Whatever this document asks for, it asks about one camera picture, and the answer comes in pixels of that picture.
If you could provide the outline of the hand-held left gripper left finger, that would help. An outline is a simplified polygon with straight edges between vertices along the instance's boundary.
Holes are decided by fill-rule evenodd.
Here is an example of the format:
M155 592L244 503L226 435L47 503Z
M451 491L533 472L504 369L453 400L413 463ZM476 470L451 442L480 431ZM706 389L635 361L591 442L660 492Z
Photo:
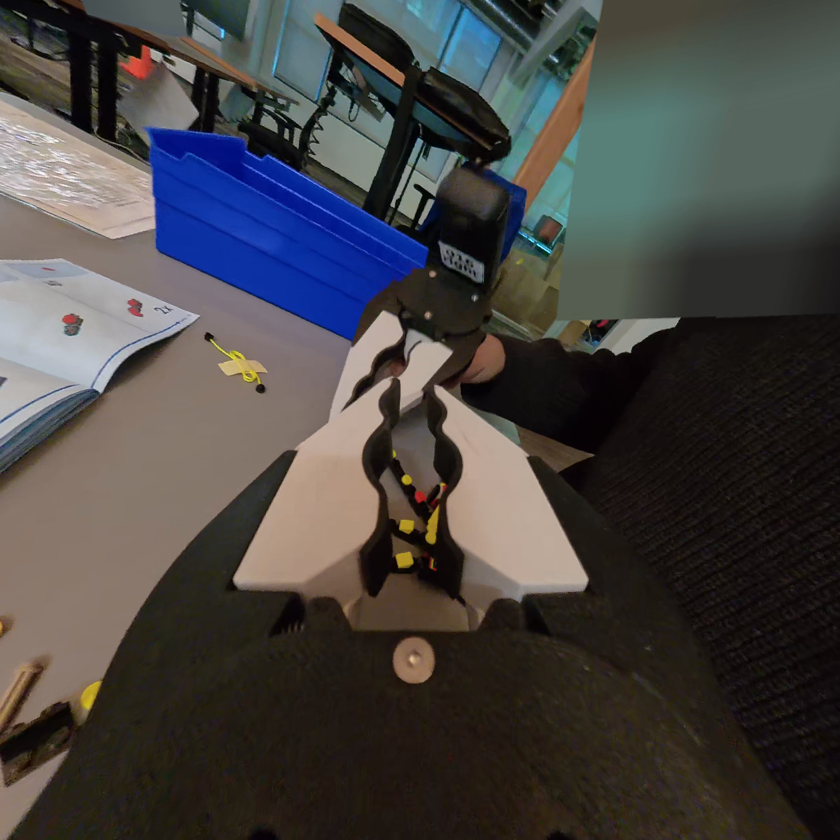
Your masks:
M234 574L240 591L378 596L394 567L382 477L392 462L401 386L383 380L305 440Z

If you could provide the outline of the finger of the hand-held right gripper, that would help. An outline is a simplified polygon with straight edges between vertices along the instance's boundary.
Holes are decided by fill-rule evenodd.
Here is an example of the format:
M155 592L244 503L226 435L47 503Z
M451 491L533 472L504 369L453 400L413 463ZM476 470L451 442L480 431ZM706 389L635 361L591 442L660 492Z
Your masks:
M330 421L368 390L383 365L401 353L405 335L401 320L392 312L363 315L332 397Z
M419 331L409 331L403 351L400 414L412 410L428 388L444 385L464 373L487 336L484 331L435 341Z

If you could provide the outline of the black office chair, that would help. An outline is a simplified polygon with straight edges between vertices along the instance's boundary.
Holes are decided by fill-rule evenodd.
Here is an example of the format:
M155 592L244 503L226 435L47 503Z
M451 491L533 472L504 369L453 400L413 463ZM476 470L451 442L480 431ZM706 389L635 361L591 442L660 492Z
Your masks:
M312 146L319 142L316 132L322 130L321 120L334 104L338 90L328 83L326 95L303 124L280 109L280 101L264 91L239 89L254 105L248 118L238 122L238 131L246 137L247 152L264 159L274 158L291 169L307 174L313 160Z

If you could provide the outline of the person's right forearm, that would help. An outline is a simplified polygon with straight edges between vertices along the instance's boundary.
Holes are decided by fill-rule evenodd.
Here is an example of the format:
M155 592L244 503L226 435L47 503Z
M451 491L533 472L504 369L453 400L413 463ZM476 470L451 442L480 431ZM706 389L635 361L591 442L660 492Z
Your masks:
M658 331L627 352L567 350L556 339L499 338L502 372L461 385L464 401L562 445L594 454L625 414L677 329Z

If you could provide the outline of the lego spider model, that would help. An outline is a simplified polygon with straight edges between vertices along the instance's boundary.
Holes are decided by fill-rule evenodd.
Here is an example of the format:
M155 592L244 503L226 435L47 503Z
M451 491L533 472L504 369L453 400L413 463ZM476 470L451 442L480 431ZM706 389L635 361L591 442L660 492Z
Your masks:
M434 458L438 482L428 492L415 485L394 448L388 468L412 511L410 518L390 520L392 536L413 548L413 552L396 552L393 571L414 574L420 581L465 606L461 585L466 556L457 545L448 522L448 502L463 472L460 458Z

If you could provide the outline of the lego instruction booklet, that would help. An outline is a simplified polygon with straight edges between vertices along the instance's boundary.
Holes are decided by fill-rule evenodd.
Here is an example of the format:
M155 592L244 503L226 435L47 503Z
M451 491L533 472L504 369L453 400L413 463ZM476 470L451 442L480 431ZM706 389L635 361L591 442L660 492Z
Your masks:
M65 259L1 263L1 471L198 315Z

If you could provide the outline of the black metal table frame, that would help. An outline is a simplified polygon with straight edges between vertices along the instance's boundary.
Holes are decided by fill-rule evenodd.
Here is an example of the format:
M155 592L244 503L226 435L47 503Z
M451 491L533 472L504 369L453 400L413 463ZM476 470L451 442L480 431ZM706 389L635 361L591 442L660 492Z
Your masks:
M423 71L417 64L411 65L406 71L393 117L392 131L364 200L363 210L381 221L385 221L407 157L419 137L420 129L413 111L422 77Z

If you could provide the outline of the pile of loose lego pieces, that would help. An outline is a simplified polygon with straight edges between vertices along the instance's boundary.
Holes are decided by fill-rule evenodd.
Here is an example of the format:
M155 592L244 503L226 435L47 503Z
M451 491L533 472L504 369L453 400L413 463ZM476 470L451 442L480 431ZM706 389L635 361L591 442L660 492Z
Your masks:
M68 699L47 706L24 720L21 711L49 664L48 656L30 658L18 666L2 694L1 778L10 788L51 760L66 753L87 721L102 687L97 680Z

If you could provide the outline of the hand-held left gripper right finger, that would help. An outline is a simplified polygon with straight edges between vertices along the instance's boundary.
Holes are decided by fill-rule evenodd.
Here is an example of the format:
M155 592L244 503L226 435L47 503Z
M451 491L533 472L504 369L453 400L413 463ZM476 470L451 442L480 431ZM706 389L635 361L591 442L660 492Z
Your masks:
M434 469L446 488L436 550L455 550L455 595L477 614L500 599L581 593L589 576L529 457L440 386L427 392Z

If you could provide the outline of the wooden beam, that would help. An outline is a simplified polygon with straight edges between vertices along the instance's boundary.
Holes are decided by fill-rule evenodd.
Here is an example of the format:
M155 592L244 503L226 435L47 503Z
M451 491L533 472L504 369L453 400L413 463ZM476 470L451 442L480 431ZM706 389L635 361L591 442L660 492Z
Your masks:
M581 127L596 44L594 38L513 179L527 194L526 212Z

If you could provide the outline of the blue plastic bin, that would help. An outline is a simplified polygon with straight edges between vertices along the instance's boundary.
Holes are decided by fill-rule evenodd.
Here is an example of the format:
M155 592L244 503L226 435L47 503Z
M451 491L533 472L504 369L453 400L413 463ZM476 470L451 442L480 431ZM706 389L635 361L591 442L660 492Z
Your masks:
M241 139L149 135L157 249L344 339L376 293L427 263L437 195L417 240Z

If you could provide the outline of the person's right hand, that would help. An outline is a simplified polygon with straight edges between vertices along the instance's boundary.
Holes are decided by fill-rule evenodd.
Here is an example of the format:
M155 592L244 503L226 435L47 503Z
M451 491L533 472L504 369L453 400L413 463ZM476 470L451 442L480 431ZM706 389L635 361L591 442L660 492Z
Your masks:
M413 351L408 339L402 345L401 352L389 360L385 377L400 377L407 365L408 355ZM439 385L452 391L464 384L487 383L497 377L506 363L506 351L501 340L485 333L484 339L469 364L457 374L441 381Z

